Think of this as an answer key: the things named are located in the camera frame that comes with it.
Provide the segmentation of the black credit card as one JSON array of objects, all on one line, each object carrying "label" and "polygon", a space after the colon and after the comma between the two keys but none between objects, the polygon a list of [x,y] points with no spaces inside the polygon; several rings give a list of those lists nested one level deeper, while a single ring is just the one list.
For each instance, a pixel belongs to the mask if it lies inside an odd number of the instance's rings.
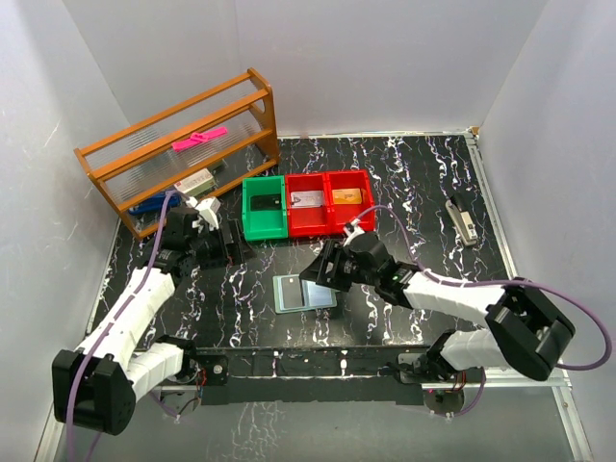
[{"label": "black credit card", "polygon": [[299,309],[304,306],[301,280],[296,275],[281,278],[282,307],[285,310]]}]

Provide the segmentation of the green card holder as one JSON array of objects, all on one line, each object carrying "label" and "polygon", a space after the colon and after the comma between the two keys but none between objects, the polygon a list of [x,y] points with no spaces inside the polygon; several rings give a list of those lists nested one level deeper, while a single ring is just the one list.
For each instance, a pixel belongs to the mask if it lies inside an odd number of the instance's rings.
[{"label": "green card holder", "polygon": [[282,315],[295,312],[329,309],[337,306],[336,292],[333,289],[317,285],[314,282],[301,280],[299,278],[302,283],[304,306],[299,309],[285,310],[282,307],[282,291],[280,282],[282,277],[288,275],[277,275],[272,278],[274,291],[274,309],[276,314]]}]

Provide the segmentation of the white striped credit card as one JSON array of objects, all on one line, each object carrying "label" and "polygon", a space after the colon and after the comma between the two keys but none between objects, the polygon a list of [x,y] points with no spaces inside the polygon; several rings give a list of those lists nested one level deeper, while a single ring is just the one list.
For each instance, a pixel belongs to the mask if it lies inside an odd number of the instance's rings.
[{"label": "white striped credit card", "polygon": [[319,208],[324,205],[324,193],[320,190],[293,191],[290,193],[291,206],[299,208]]}]

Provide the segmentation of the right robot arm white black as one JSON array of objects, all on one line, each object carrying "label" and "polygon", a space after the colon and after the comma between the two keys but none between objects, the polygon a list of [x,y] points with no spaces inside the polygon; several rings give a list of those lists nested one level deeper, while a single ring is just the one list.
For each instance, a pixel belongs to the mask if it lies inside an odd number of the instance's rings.
[{"label": "right robot arm white black", "polygon": [[420,357],[397,360],[392,367],[399,376],[449,382],[469,369],[500,368],[545,381],[575,335],[567,317],[522,280],[475,287],[438,278],[397,260],[373,232],[327,241],[299,276],[338,292],[368,285],[393,306],[476,325],[475,331],[449,329]]}]

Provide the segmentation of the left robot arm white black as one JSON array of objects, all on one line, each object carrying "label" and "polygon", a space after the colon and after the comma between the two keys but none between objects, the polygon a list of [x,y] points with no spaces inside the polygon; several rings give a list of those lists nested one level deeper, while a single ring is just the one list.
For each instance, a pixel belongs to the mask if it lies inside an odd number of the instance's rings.
[{"label": "left robot arm white black", "polygon": [[240,226],[236,220],[220,223],[218,207],[209,198],[170,209],[105,318],[75,349],[55,356],[51,372],[58,422],[117,435],[137,402],[160,383],[172,378],[187,384],[196,378],[193,341],[164,335],[145,352],[138,342],[194,271],[244,262],[248,247]]}]

